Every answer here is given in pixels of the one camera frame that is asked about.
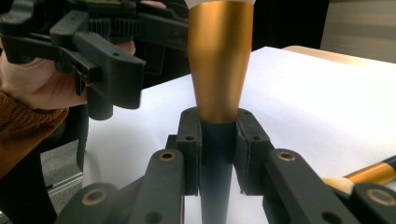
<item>mechanical arm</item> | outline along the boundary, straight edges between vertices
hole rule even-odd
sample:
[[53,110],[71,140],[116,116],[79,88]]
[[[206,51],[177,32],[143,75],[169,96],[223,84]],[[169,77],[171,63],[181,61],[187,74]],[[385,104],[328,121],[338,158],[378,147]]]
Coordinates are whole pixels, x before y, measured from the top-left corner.
[[[62,10],[48,11],[59,8],[54,4]],[[103,183],[82,189],[56,223],[184,223],[184,197],[198,194],[203,222],[225,223],[233,166],[241,191],[263,196],[270,223],[396,223],[394,191],[375,184],[357,185],[351,195],[331,189],[296,152],[275,149],[254,116],[238,108],[253,3],[188,7],[184,20],[128,0],[31,0],[0,16],[10,61],[42,57],[74,71],[93,119],[111,117],[113,105],[138,108],[147,76],[192,73],[197,107],[181,113],[178,133],[153,154],[146,174],[120,190]],[[131,39],[142,46],[137,56],[111,44]],[[182,69],[169,67],[169,58]]]

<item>black plastic part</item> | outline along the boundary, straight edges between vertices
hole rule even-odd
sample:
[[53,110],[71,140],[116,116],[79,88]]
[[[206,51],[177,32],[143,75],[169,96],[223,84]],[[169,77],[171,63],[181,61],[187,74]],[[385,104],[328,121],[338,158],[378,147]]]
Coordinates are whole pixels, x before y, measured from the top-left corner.
[[277,149],[268,156],[264,169],[269,176],[262,181],[271,187],[263,198],[270,196],[263,203],[270,223],[359,223],[299,154]]
[[254,115],[239,109],[238,137],[233,165],[241,192],[246,195],[263,195],[262,161],[274,150],[270,138]]
[[142,32],[136,40],[144,40],[155,45],[164,45],[171,49],[187,49],[189,25],[185,21],[175,21],[147,13],[139,13]]
[[116,196],[114,197],[113,209],[107,220],[107,224],[128,223],[143,180],[144,177],[142,176],[117,192]]
[[177,135],[176,134],[169,134],[168,139],[166,140],[166,147],[165,148],[177,148]]
[[0,34],[27,35],[33,28],[33,15],[39,8],[39,1],[15,1],[8,13],[0,15]]
[[159,45],[147,45],[141,44],[139,48],[142,48],[143,60],[147,63],[146,74],[152,76],[160,76],[163,73],[163,57],[165,55],[165,47]]
[[38,35],[38,37],[1,36],[7,60],[15,64],[29,63],[35,57],[60,61],[64,54],[63,50],[51,45],[48,36]]
[[82,55],[101,65],[102,75],[88,82],[113,105],[137,109],[143,89],[145,62],[94,33],[75,34],[74,43]]
[[198,195],[202,139],[196,107],[181,113],[176,142],[177,149],[183,153],[185,161],[185,194]]
[[333,188],[331,186],[328,186],[329,189],[332,190],[332,192],[335,194],[335,196],[337,196],[337,198],[346,206],[346,207],[350,207],[350,195],[339,190],[336,188]]
[[128,223],[184,222],[184,161],[178,150],[154,153]]
[[[146,45],[141,41],[137,41],[137,40],[134,43],[136,45],[136,53],[134,55],[138,58],[143,59],[144,52],[141,51],[143,51]],[[190,63],[189,63],[189,58],[187,57],[187,52],[178,49],[166,48],[164,51],[163,70],[161,71],[161,75],[153,76],[146,73],[144,88],[149,88],[155,85],[159,85],[161,83],[173,80],[175,78],[183,77],[190,73],[191,73]]]
[[73,38],[76,32],[87,32],[89,14],[84,11],[71,10],[49,30],[52,45],[75,49]]
[[106,224],[116,193],[116,187],[110,184],[89,185],[73,196],[55,224]]
[[91,18],[90,31],[99,34],[105,39],[109,39],[111,35],[111,19],[110,18]]
[[141,25],[142,23],[136,19],[115,18],[109,39],[111,41],[116,36],[139,36],[142,32]]
[[86,88],[86,92],[88,116],[90,116],[91,119],[105,120],[113,116],[113,104],[90,87]]
[[76,94],[79,96],[81,96],[82,93],[85,91],[85,82],[79,78],[80,76],[81,74],[79,74],[78,72],[74,74]]
[[357,184],[350,196],[350,210],[363,224],[396,223],[396,192],[377,184]]

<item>makeup brush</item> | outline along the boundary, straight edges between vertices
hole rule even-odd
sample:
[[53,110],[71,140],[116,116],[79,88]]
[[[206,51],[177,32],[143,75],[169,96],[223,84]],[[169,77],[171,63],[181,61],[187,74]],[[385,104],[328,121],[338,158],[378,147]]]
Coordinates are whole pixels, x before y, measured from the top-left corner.
[[359,183],[376,183],[384,185],[396,178],[396,156],[367,166],[344,177],[325,177],[323,182],[347,194]]
[[204,224],[227,219],[236,118],[251,52],[252,0],[186,0],[189,60],[201,122]]

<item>screw hole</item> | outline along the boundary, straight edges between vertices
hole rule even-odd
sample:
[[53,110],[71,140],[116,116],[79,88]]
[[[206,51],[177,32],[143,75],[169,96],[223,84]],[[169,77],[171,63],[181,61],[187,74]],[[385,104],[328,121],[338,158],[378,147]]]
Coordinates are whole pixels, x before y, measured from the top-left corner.
[[170,153],[163,154],[163,158],[164,159],[171,159],[172,158],[172,154],[170,154]]
[[330,224],[341,224],[342,223],[340,217],[338,217],[337,215],[330,213],[330,212],[324,212],[322,214],[322,217],[325,221],[327,221]]

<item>brush handle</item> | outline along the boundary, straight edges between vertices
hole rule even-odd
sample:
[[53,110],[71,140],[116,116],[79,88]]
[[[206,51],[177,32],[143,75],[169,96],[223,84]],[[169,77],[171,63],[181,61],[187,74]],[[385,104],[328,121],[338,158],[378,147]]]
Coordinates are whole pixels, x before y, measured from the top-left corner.
[[345,178],[354,184],[386,184],[396,178],[396,156],[346,175]]
[[396,156],[387,158],[386,160],[384,160],[382,162],[387,163],[389,166],[391,166],[393,168],[393,170],[396,171]]

